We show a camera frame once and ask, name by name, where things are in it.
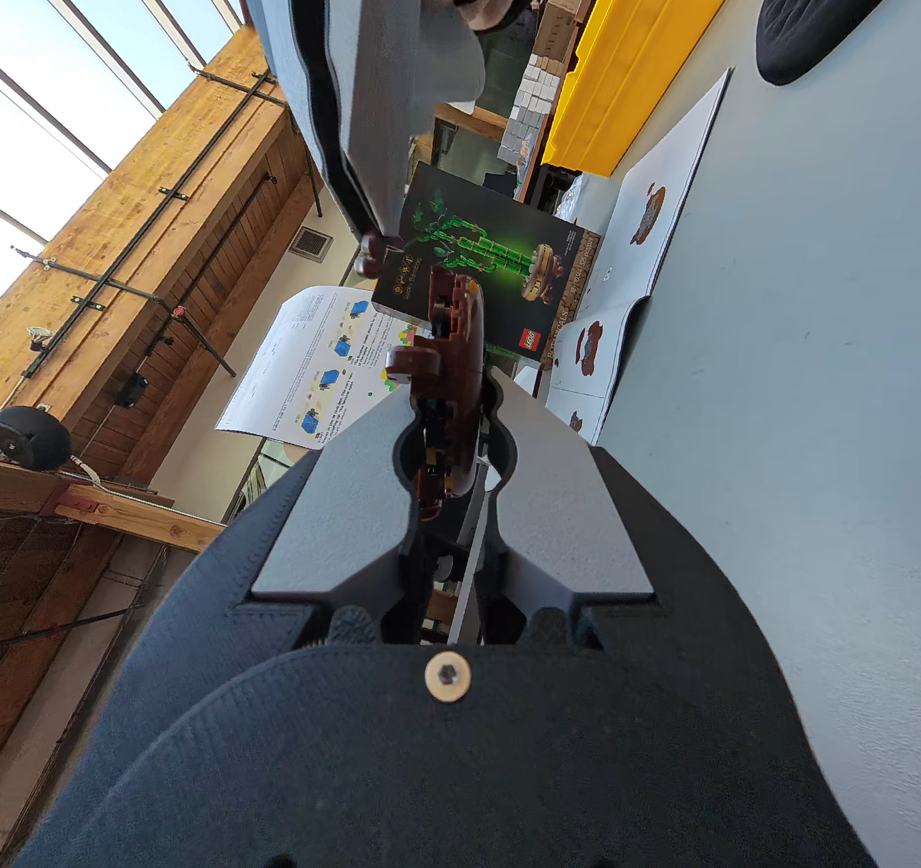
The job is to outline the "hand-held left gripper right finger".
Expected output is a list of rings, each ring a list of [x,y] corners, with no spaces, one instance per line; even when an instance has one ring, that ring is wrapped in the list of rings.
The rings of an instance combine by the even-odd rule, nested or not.
[[[487,589],[514,606],[647,602],[654,588],[590,445],[497,368],[487,455]]]

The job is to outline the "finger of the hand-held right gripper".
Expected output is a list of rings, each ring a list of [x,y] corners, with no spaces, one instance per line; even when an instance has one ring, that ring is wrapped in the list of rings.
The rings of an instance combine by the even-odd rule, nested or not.
[[[396,235],[410,138],[483,86],[475,39],[453,0],[323,0],[320,22],[323,174],[356,237]]]
[[[334,201],[355,235],[373,232],[375,217],[340,140],[342,112],[331,61],[330,0],[240,2]]]

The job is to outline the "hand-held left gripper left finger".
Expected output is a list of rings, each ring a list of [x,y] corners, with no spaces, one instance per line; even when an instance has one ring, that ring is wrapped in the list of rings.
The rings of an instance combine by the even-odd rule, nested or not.
[[[419,528],[401,447],[418,417],[398,388],[318,453],[250,590],[260,600],[394,606]]]

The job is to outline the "brown brick model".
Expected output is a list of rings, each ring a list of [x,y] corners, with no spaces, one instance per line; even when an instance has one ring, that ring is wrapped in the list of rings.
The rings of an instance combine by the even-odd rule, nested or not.
[[[423,522],[475,481],[485,354],[484,296],[472,277],[434,267],[428,304],[432,337],[394,346],[385,363],[389,380],[409,386],[421,422],[424,455],[412,480]]]

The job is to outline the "small brown brick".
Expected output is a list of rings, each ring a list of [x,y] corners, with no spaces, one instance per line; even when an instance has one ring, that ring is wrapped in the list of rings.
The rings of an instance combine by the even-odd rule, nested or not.
[[[389,252],[403,252],[405,243],[399,236],[383,235],[377,230],[365,233],[353,262],[354,272],[361,278],[376,280]]]

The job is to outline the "grey desk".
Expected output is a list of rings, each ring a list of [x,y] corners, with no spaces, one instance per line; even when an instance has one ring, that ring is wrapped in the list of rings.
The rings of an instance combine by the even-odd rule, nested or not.
[[[733,67],[602,444],[715,557],[880,866],[919,866],[919,13],[768,82],[724,0],[613,177]]]

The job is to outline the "stack of small white boxes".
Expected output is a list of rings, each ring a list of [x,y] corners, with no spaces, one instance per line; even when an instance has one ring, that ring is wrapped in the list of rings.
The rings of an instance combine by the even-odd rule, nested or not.
[[[567,73],[558,59],[532,54],[516,91],[503,131],[498,159],[524,171],[538,144],[538,133],[549,115]]]

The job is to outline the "printed instruction sheet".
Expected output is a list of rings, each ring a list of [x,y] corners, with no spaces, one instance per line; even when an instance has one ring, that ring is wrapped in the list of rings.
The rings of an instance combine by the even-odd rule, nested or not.
[[[397,390],[387,355],[430,332],[371,298],[315,286],[285,301],[215,428],[318,450]]]

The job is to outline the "black bamboo set box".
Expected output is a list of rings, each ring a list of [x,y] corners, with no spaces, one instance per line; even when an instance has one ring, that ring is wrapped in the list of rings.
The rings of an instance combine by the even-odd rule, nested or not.
[[[403,251],[376,281],[377,310],[428,321],[430,275],[472,277],[484,296],[490,352],[549,370],[559,330],[575,316],[601,236],[489,188],[420,163],[401,212]]]

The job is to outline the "yellow plastic bin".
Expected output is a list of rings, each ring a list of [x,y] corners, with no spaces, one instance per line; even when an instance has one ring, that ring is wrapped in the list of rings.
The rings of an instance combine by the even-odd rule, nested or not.
[[[725,0],[596,0],[543,161],[610,176]]]

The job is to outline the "white building booklet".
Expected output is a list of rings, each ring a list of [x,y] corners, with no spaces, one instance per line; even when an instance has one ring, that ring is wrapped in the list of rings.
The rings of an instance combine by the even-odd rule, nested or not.
[[[579,305],[555,340],[547,410],[595,446],[614,396],[628,326],[651,297],[733,68],[621,184]]]

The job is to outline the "black round fixture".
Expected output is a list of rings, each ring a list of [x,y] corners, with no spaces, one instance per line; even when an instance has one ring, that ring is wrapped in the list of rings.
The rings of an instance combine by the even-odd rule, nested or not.
[[[53,471],[72,456],[71,434],[46,411],[9,406],[1,410],[1,452],[23,469]]]

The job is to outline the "black round textured pad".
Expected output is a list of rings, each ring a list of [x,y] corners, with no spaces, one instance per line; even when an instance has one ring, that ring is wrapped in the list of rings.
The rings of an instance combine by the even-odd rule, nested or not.
[[[764,0],[755,62],[775,86],[800,79],[840,45],[882,0]]]

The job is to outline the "white wall vent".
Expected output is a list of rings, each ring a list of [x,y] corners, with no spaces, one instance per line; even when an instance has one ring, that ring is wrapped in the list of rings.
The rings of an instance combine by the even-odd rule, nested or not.
[[[302,225],[295,233],[288,251],[306,260],[321,264],[326,259],[333,241],[332,236]]]

